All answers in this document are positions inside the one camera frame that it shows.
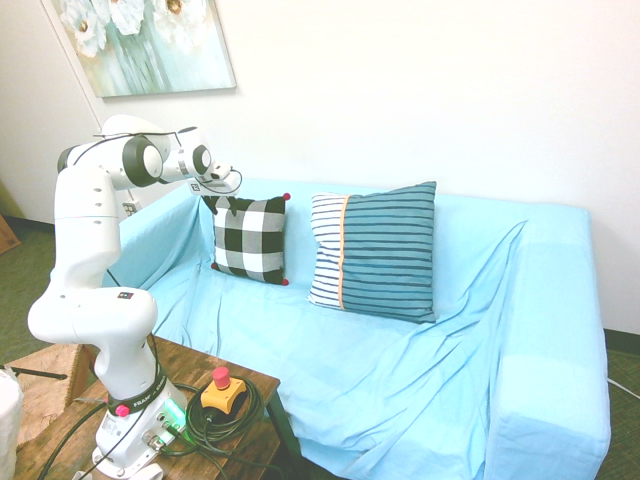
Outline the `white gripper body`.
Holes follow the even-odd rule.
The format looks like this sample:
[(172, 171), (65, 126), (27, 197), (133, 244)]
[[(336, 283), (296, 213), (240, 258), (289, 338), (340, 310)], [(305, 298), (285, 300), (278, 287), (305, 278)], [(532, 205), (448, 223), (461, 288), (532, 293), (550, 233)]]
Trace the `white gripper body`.
[(238, 194), (241, 178), (228, 176), (224, 179), (205, 181), (197, 178), (188, 180), (191, 193), (200, 196), (235, 196)]

